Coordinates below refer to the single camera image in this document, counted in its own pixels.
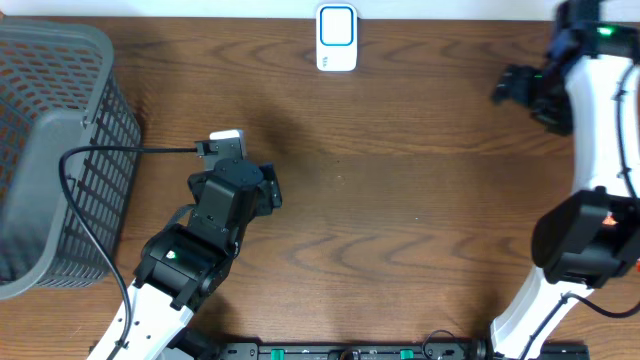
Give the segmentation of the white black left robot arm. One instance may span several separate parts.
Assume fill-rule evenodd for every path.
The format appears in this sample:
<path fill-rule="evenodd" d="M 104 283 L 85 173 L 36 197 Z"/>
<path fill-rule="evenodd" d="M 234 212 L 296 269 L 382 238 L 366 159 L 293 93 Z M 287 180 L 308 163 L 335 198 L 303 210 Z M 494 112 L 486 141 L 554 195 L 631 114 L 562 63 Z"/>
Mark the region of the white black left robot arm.
<path fill-rule="evenodd" d="M 119 309 L 92 359 L 220 359 L 224 348 L 189 329 L 226 279 L 248 224 L 281 207 L 275 169 L 226 158 L 187 180 L 193 203 L 144 246 Z"/>

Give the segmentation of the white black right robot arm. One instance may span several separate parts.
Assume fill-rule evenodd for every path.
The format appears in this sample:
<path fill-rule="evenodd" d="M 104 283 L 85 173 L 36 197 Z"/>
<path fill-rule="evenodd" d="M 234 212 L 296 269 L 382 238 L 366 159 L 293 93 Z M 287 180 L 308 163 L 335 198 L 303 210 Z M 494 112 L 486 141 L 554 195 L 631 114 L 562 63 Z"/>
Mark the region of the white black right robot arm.
<path fill-rule="evenodd" d="M 537 221 L 532 268 L 473 353 L 540 359 L 568 312 L 639 260 L 639 32 L 603 21 L 599 0 L 564 1 L 543 66 L 507 66 L 492 100 L 574 140 L 570 196 Z"/>

